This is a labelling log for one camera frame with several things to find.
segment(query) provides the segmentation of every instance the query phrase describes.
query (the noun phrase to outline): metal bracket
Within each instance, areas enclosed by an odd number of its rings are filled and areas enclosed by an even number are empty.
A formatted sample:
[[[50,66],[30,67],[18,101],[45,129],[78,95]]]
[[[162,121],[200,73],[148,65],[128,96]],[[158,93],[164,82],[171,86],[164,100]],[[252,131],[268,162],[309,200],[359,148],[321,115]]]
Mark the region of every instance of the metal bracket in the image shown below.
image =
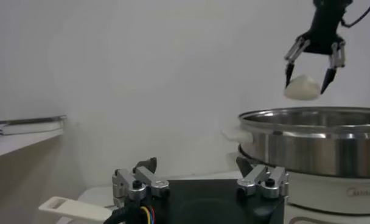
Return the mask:
[[[268,172],[265,165],[257,165],[245,178],[237,180],[238,193],[244,197],[254,195],[258,189],[265,198],[288,196],[288,173],[283,167]]]
[[[262,196],[265,198],[278,198],[280,195],[287,196],[287,189],[284,189],[287,177],[285,168],[274,168],[269,178],[260,184]]]
[[[140,201],[146,197],[146,185],[126,169],[115,170],[112,176],[113,197],[116,206],[120,198],[128,196],[131,200]]]
[[[344,47],[346,42],[342,41],[340,43],[333,43],[331,45],[332,54],[330,55],[330,68],[327,69],[326,76],[323,80],[323,85],[321,87],[321,94],[327,89],[327,87],[333,82],[337,74],[338,68],[343,68],[346,61],[346,52]]]
[[[304,50],[311,45],[310,40],[305,40],[300,37],[293,46],[289,49],[288,53],[285,55],[285,60],[288,61],[287,67],[285,69],[285,87],[288,87],[290,79],[295,68],[295,61],[304,52]]]
[[[155,197],[166,198],[170,194],[169,182],[167,180],[157,178],[154,173],[144,166],[136,168],[135,178],[150,186],[151,193]]]
[[[245,196],[254,195],[258,183],[268,176],[268,168],[265,165],[256,166],[245,178],[237,180],[238,192],[241,192]]]

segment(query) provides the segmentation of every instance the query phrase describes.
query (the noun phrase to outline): stainless steel pot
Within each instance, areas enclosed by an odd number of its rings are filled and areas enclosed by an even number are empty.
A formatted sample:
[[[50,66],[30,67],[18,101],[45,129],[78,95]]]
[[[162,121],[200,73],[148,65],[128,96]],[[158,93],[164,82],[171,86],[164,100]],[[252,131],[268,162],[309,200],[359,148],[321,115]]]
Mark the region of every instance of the stainless steel pot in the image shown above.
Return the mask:
[[[312,175],[370,178],[370,108],[301,107],[243,113],[252,159]]]

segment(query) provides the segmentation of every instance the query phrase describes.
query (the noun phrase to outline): white wall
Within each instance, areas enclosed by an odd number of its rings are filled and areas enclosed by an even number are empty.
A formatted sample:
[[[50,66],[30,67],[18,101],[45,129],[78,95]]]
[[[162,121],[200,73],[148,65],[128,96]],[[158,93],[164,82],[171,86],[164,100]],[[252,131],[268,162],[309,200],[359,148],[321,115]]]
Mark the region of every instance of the white wall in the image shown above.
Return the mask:
[[[356,2],[347,20],[370,0]],[[347,67],[322,98],[282,96],[282,58],[312,15],[311,0],[0,0],[0,119],[67,114],[65,157],[52,167],[74,170],[76,185],[109,184],[150,156],[160,175],[226,170],[236,146],[219,129],[240,112],[370,107],[370,14],[341,30]],[[297,62],[323,81],[326,57]],[[56,193],[82,190],[69,185]]]

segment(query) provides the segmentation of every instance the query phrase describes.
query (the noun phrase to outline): white handle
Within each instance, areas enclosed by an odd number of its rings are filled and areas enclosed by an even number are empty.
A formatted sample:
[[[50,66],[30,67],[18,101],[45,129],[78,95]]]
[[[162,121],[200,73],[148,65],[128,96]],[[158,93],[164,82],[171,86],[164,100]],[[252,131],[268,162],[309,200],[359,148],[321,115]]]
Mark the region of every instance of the white handle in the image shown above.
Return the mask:
[[[48,199],[39,206],[39,210],[89,223],[103,223],[112,214],[109,209],[61,197]]]
[[[231,142],[238,142],[241,144],[253,143],[253,135],[239,126],[223,129],[222,135]]]

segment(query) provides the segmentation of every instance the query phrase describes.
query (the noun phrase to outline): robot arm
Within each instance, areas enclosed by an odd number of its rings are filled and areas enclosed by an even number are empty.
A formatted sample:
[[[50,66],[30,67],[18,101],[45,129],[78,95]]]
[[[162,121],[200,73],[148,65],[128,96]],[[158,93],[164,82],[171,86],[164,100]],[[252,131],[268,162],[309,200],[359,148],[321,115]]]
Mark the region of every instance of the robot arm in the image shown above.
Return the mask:
[[[322,94],[334,80],[337,69],[344,67],[344,47],[346,42],[337,34],[339,23],[347,28],[356,25],[370,12],[370,7],[352,24],[346,24],[343,15],[346,12],[346,7],[352,4],[352,0],[313,0],[313,3],[316,11],[311,28],[306,33],[297,37],[296,43],[285,56],[285,59],[288,61],[285,70],[285,87],[290,83],[295,68],[295,60],[301,53],[323,54],[329,56],[330,67],[326,72],[321,87]]]

